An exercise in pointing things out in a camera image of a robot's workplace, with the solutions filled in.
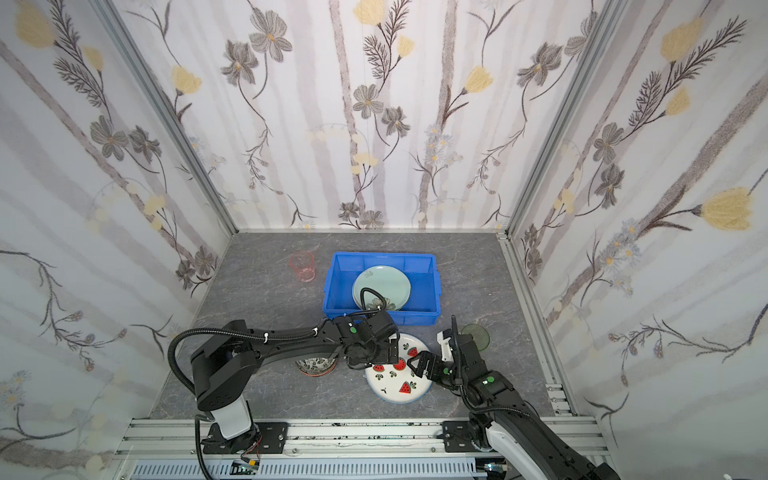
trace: metal bracket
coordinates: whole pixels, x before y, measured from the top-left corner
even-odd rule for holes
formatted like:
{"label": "metal bracket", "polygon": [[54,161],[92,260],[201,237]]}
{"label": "metal bracket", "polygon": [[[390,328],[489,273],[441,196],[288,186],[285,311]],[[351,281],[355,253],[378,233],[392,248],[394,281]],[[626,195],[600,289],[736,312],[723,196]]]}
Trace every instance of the metal bracket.
{"label": "metal bracket", "polygon": [[477,452],[469,435],[469,422],[448,420],[442,423],[442,434],[438,438],[442,438],[446,453]]}
{"label": "metal bracket", "polygon": [[574,416],[574,413],[571,411],[571,404],[568,403],[568,398],[565,396],[563,385],[560,383],[548,383],[546,384],[546,387],[549,401],[552,402],[552,410],[554,410],[554,416]]}
{"label": "metal bracket", "polygon": [[[285,445],[286,432],[288,430],[287,422],[258,422],[254,423],[256,432],[261,432],[259,441],[259,453],[282,454]],[[221,435],[219,424],[214,423],[210,426],[208,437],[203,439],[203,453],[206,455],[232,454],[247,450],[252,445],[251,440],[244,439],[243,442],[225,440]]]}

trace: transparent cup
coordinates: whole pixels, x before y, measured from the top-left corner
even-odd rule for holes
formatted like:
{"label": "transparent cup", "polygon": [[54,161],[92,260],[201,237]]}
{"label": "transparent cup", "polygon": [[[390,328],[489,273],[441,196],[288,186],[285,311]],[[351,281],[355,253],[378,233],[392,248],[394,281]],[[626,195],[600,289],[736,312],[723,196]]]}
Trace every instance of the transparent cup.
{"label": "transparent cup", "polygon": [[288,264],[301,282],[315,278],[315,256],[312,252],[300,251],[290,256]]}

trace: blue plastic bin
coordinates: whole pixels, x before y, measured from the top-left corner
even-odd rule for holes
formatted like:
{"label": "blue plastic bin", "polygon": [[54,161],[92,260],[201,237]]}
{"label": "blue plastic bin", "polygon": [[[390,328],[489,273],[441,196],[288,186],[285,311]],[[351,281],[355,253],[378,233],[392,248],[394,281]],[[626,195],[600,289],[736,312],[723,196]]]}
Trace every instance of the blue plastic bin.
{"label": "blue plastic bin", "polygon": [[328,318],[358,312],[352,298],[352,285],[365,269],[376,265],[393,266],[411,282],[408,302],[389,315],[398,325],[435,325],[440,316],[440,273],[434,255],[421,253],[336,252],[326,274],[323,312]]}

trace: gray tabletop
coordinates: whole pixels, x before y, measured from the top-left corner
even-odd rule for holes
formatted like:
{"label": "gray tabletop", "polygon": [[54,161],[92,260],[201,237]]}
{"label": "gray tabletop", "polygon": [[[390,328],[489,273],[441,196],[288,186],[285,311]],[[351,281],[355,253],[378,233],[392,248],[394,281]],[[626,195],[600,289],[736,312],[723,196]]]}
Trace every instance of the gray tabletop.
{"label": "gray tabletop", "polygon": [[[317,277],[301,283],[288,265],[291,253],[310,250]],[[323,318],[323,282],[337,251],[432,253],[442,278],[442,315],[434,326],[403,326],[438,352],[437,332],[451,315],[461,328],[479,323],[491,336],[482,352],[489,369],[512,381],[542,416],[553,414],[531,336],[509,277],[501,247],[492,233],[239,233],[220,265],[194,326],[222,326],[245,319],[251,328],[314,326]],[[191,337],[181,347],[180,364],[191,377],[188,359],[205,341]],[[457,396],[434,387],[414,402],[381,400],[362,372],[339,364],[328,375],[302,374],[293,362],[269,364],[251,378],[245,397],[255,418],[443,418],[466,416]],[[153,419],[190,419],[194,397],[171,376]]]}

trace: floral wallpaper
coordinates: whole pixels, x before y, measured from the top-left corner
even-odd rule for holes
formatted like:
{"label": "floral wallpaper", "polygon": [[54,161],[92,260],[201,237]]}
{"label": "floral wallpaper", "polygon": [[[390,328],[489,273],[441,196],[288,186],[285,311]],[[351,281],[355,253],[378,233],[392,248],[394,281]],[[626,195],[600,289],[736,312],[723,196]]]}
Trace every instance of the floral wallpaper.
{"label": "floral wallpaper", "polygon": [[766,470],[766,27],[765,2],[630,2],[514,232],[622,478]]}
{"label": "floral wallpaper", "polygon": [[115,4],[237,226],[339,230],[506,228],[602,6]]}
{"label": "floral wallpaper", "polygon": [[100,478],[229,234],[87,3],[0,12],[0,476]]}

